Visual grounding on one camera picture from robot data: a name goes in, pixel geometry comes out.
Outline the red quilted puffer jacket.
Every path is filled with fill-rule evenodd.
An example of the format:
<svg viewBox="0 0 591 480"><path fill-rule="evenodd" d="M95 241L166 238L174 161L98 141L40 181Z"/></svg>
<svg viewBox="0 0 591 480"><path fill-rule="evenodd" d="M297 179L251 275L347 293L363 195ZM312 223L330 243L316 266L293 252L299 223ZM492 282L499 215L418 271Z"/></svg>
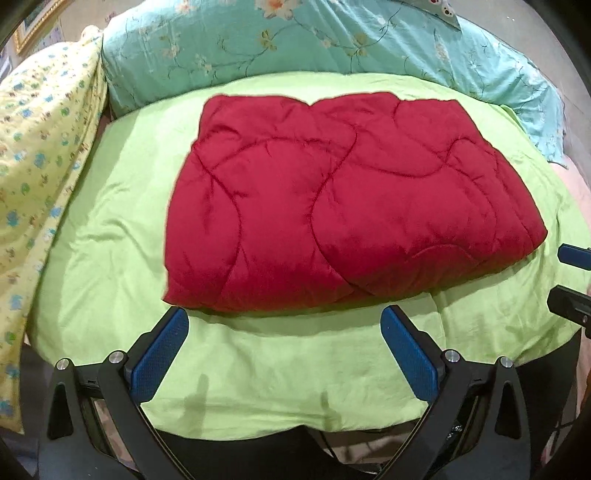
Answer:
<svg viewBox="0 0 591 480"><path fill-rule="evenodd" d="M217 95L170 198L164 298L242 313L412 297L502 271L546 235L455 100Z"/></svg>

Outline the light green bed sheet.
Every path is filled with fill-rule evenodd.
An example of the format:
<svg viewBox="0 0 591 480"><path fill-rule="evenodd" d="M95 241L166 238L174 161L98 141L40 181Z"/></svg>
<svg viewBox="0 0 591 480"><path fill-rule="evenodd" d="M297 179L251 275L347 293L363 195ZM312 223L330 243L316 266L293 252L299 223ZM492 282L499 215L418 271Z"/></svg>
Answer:
<svg viewBox="0 0 591 480"><path fill-rule="evenodd" d="M109 124L94 145L55 234L29 317L47 361L95 363L129 348L166 311L163 241L177 174L215 95L284 95L311 103L358 92L456 100L530 190L548 229L539 251L497 275L404 300L413 322L444 348L492 362L525 363L576 333L548 311L558 284L583 291L587 271L559 262L564 243L586 247L581 202L507 108L393 74L283 73L162 100ZM233 440L298 425L325 431L386 428L425 408L380 331L381 305L280 316L193 312L190 331L153 400L158 429Z"/></svg>

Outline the yellow cartoon print blanket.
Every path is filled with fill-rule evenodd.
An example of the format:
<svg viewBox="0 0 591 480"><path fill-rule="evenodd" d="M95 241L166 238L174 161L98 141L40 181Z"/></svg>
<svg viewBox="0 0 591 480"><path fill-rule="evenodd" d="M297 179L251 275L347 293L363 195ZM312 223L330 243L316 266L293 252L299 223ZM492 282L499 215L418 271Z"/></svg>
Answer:
<svg viewBox="0 0 591 480"><path fill-rule="evenodd" d="M21 432L27 319L107 97L103 33L27 58L1 83L1 425Z"/></svg>

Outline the teal floral quilt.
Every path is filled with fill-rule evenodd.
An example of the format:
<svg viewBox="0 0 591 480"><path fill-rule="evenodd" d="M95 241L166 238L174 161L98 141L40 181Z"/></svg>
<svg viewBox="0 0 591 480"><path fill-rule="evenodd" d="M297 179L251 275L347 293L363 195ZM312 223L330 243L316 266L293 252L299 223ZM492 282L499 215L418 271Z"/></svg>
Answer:
<svg viewBox="0 0 591 480"><path fill-rule="evenodd" d="M145 1L110 21L102 56L119 116L256 75L410 75L508 107L547 160L563 160L558 89L447 1Z"/></svg>

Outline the gold framed picture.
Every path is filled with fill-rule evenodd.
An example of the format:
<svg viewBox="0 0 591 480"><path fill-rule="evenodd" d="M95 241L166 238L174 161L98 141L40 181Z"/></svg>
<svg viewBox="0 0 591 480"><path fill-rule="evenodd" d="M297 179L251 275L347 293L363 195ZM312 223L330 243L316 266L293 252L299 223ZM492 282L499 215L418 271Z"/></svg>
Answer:
<svg viewBox="0 0 591 480"><path fill-rule="evenodd" d="M41 33L70 4L69 0L44 0L38 2L19 23L13 34L13 44L17 55L23 56L33 46Z"/></svg>

